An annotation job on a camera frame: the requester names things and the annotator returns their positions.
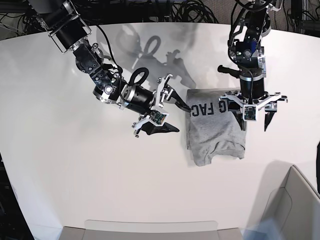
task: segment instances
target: white tabletop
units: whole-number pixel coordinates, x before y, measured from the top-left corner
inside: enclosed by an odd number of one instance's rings
[[[129,80],[136,68],[170,83],[185,99],[188,87],[234,88],[218,73],[235,68],[227,56],[230,26],[206,23],[107,25],[117,63]],[[146,54],[145,46],[159,41]],[[92,27],[91,43],[108,52]],[[320,38],[273,30],[263,39],[265,89],[288,96],[267,132],[250,123],[245,158],[215,156],[197,167],[186,149],[185,113],[165,104],[179,133],[135,138],[138,114],[106,105],[46,33],[0,42],[0,151],[19,205],[33,233],[39,228],[84,228],[86,220],[135,223],[216,221],[218,229],[256,224],[270,193],[292,164],[316,184],[320,140]]]

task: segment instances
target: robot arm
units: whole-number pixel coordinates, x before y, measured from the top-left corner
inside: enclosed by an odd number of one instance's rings
[[[233,112],[242,130],[246,129],[248,121],[258,120],[258,111],[264,109],[264,130],[267,129],[274,114],[277,112],[277,102],[287,101],[286,96],[280,93],[269,95],[265,91],[264,79],[267,76],[265,50],[261,46],[262,38],[271,30],[271,21],[268,12],[279,11],[282,6],[276,7],[276,0],[257,0],[249,2],[241,9],[239,16],[231,26],[228,40],[228,56],[239,70],[218,67],[218,72],[230,74],[240,80],[241,91],[227,92],[221,99],[227,100],[229,111]],[[247,31],[244,40],[235,37],[243,32],[246,25]]]
[[[137,69],[127,83],[122,77],[123,70],[116,64],[112,51],[104,55],[99,45],[90,45],[88,35],[91,29],[81,19],[70,0],[29,0],[38,13],[41,26],[48,32],[61,52],[73,52],[77,68],[88,74],[95,84],[93,94],[102,103],[113,104],[123,110],[130,109],[140,114],[139,121],[133,124],[134,134],[139,137],[142,130],[148,135],[155,133],[179,132],[177,128],[166,123],[169,114],[163,110],[164,101],[176,99],[176,105],[186,111],[191,109],[170,87],[168,81],[172,75],[160,78],[155,91],[144,89],[141,84],[148,77],[146,68]],[[97,26],[109,40],[103,30]],[[144,73],[135,83],[138,74]]]

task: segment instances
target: white table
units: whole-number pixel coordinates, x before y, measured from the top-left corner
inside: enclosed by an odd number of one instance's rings
[[[217,72],[221,64],[235,68],[227,56],[228,25],[103,28],[127,80],[147,67],[145,87],[153,88],[158,77],[172,73],[170,83],[182,98],[193,81],[199,89],[239,86]],[[153,55],[143,53],[151,38],[160,39]],[[95,27],[89,40],[108,52]],[[263,112],[261,121],[248,125],[244,159],[216,156],[211,165],[196,167],[186,150],[185,114],[173,104],[165,105],[168,122],[180,133],[135,138],[131,125],[138,115],[96,100],[94,83],[77,69],[73,54],[61,54],[46,33],[1,41],[0,151],[33,234],[57,239],[63,226],[84,228],[86,220],[217,221],[218,229],[246,228],[260,220],[292,164],[315,186],[320,39],[273,30],[263,45],[265,89],[289,102],[278,104],[267,132]]]

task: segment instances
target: gray t-shirt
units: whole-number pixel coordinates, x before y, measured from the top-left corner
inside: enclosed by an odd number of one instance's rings
[[[228,111],[227,102],[219,100],[225,90],[190,89],[186,104],[187,149],[192,151],[197,166],[211,164],[215,155],[243,159],[246,131],[242,131],[235,116]]]

